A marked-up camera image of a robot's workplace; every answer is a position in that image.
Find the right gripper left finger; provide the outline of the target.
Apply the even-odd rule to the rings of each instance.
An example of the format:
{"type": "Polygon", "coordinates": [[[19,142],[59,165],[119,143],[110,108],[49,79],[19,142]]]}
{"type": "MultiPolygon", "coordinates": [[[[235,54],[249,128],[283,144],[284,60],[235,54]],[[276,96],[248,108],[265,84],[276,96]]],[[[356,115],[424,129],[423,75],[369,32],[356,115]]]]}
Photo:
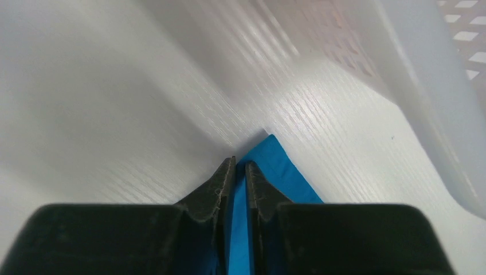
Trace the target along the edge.
{"type": "Polygon", "coordinates": [[[236,160],[171,205],[50,204],[26,221],[2,274],[226,274],[236,160]]]}

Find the blue t-shirt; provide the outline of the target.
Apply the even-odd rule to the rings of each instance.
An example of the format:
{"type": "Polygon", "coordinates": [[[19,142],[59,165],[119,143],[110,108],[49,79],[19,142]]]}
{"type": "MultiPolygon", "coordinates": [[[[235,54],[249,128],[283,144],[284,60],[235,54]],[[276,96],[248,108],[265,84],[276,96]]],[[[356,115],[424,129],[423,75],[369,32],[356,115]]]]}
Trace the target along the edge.
{"type": "Polygon", "coordinates": [[[250,274],[246,165],[251,162],[258,167],[257,179],[265,179],[292,202],[323,203],[275,135],[270,134],[251,147],[236,165],[228,274],[250,274]]]}

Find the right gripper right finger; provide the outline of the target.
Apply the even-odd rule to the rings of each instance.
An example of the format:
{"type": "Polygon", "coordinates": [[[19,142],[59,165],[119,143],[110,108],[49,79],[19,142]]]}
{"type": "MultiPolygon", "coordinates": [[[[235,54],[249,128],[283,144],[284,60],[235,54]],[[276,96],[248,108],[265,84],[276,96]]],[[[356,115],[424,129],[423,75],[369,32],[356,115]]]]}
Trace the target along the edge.
{"type": "Polygon", "coordinates": [[[251,274],[453,274],[419,209],[296,203],[246,165],[251,274]]]}

